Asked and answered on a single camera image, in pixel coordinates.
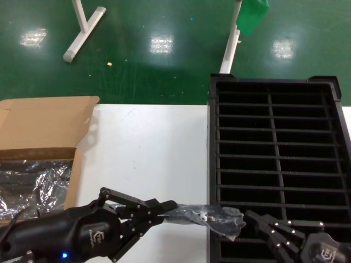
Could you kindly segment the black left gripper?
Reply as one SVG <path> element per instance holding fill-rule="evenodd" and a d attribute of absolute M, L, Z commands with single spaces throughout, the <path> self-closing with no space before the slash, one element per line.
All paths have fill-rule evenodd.
<path fill-rule="evenodd" d="M 17 222 L 6 227 L 5 260 L 26 256 L 31 251 L 33 261 L 85 262 L 111 255 L 119 240 L 111 255 L 111 261 L 118 262 L 149 229 L 164 222 L 165 217 L 158 214 L 178 208 L 173 200 L 142 201 L 106 187 L 100 189 L 98 200 L 101 205 L 112 201 L 128 211 L 117 209 L 116 213 L 109 205 L 100 207 L 92 202 Z"/>

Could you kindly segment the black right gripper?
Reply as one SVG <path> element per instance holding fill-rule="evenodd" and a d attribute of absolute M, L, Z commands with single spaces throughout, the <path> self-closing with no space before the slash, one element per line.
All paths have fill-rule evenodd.
<path fill-rule="evenodd" d="M 244 221 L 265 241 L 277 262 L 350 263 L 350 247 L 325 233 L 321 221 L 277 219 L 251 210 L 245 212 Z M 319 233 L 305 241 L 300 228 Z"/>

